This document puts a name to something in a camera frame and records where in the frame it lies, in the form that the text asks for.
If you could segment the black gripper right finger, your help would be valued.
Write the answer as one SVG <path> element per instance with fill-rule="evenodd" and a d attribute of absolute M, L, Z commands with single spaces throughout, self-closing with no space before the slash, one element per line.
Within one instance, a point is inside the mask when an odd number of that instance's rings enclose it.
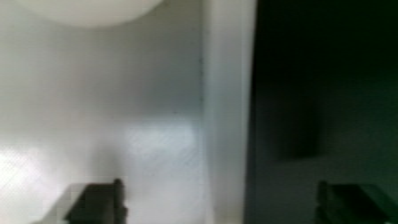
<path fill-rule="evenodd" d="M 314 224 L 398 224 L 398 204 L 372 184 L 317 183 Z"/>

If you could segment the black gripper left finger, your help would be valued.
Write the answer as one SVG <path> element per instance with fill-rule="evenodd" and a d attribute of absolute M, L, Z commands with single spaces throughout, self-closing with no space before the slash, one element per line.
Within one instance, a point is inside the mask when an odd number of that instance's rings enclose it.
<path fill-rule="evenodd" d="M 92 183 L 85 186 L 63 216 L 67 224 L 125 224 L 124 183 Z"/>

